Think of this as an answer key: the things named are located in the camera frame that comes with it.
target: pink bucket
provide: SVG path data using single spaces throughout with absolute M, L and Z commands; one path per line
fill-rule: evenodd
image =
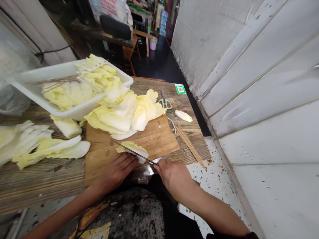
M 153 39 L 150 39 L 150 49 L 156 50 L 156 44 L 157 44 L 157 38 L 153 37 Z

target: wooden table surface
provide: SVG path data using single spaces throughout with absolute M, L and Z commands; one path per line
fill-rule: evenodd
M 142 78 L 133 79 L 134 84 L 131 89 L 137 95 L 145 94 L 148 89 L 153 89 L 159 93 L 159 100 L 160 90 L 164 89 L 166 97 L 172 104 L 172 109 L 166 112 L 167 116 L 173 121 L 180 122 L 203 160 L 211 159 L 187 95 L 179 95 L 173 83 Z M 176 109 L 188 113 L 193 118 L 193 122 L 186 122 L 178 118 L 174 114 Z M 34 102 L 20 117 L 5 116 L 1 125 L 16 125 L 26 120 L 32 120 L 36 124 L 50 125 L 50 129 L 55 130 L 55 134 L 61 135 L 50 119 L 49 113 Z M 85 130 L 86 128 L 83 127 L 83 139 L 85 139 Z M 183 158 L 186 164 L 196 163 L 196 159 L 184 141 L 178 134 L 176 136 L 180 150 L 167 155 L 167 158 L 174 161 L 181 161 Z M 44 159 L 21 171 L 15 163 L 6 163 L 0 169 L 0 215 L 79 194 L 84 190 L 84 163 L 84 157 L 80 159 Z M 137 167 L 131 173 L 131 179 L 141 177 L 145 171 L 144 167 L 147 166 L 145 164 Z

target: terrazzo floor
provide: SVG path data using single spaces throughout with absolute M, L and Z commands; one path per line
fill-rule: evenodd
M 233 182 L 225 169 L 225 165 L 223 164 L 216 149 L 212 136 L 204 138 L 212 156 L 212 161 L 207 162 L 207 171 L 203 170 L 199 163 L 188 165 L 187 168 L 190 171 L 192 178 L 199 182 L 201 188 L 203 188 L 206 192 L 219 198 L 230 206 L 240 216 L 248 228 L 251 229 L 251 224 L 246 217 L 246 212 L 237 196 Z M 44 221 L 52 213 L 59 210 L 73 198 L 74 197 L 68 197 L 42 204 L 39 207 L 29 208 L 22 222 L 17 238 L 21 238 L 26 232 L 34 228 L 38 223 Z M 180 204 L 179 210 L 184 215 L 197 221 L 203 238 L 206 238 L 208 233 L 213 233 L 208 224 L 188 208 Z

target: white plastic tray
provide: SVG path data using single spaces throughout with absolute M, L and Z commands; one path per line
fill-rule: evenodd
M 88 115 L 93 109 L 100 106 L 98 102 L 107 96 L 106 93 L 97 95 L 94 98 L 67 111 L 62 111 L 57 105 L 50 103 L 49 100 L 43 97 L 41 93 L 43 86 L 42 84 L 32 85 L 28 84 L 27 82 L 35 82 L 50 78 L 60 78 L 74 75 L 78 71 L 75 64 L 84 61 L 86 61 L 86 59 L 30 70 L 10 77 L 8 81 L 22 93 L 28 96 L 31 100 L 36 102 L 45 110 L 49 111 L 52 115 L 59 118 L 73 118 L 77 121 L 81 121 L 84 119 L 84 116 Z M 131 84 L 133 84 L 133 78 L 122 72 L 119 68 L 113 66 L 111 63 L 107 62 L 106 64 L 116 69 L 116 74 L 124 82 L 121 86 L 130 89 Z

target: person's left hand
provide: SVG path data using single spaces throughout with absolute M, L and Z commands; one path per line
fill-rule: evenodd
M 104 172 L 90 187 L 94 188 L 98 196 L 103 197 L 120 186 L 138 164 L 136 155 L 120 153 L 112 163 L 107 164 Z

